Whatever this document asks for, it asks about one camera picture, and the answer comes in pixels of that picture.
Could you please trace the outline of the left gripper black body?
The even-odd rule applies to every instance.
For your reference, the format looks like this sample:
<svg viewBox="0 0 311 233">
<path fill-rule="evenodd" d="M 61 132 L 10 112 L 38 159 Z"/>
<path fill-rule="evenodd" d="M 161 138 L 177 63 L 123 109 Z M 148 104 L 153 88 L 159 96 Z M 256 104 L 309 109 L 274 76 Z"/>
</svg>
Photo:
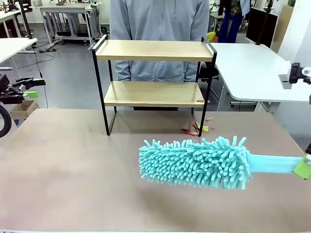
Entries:
<svg viewBox="0 0 311 233">
<path fill-rule="evenodd" d="M 16 79 L 15 83 L 10 83 L 5 74 L 0 75 L 0 101 L 3 104 L 19 104 L 24 98 L 24 91 L 20 89 L 25 78 Z"/>
</svg>

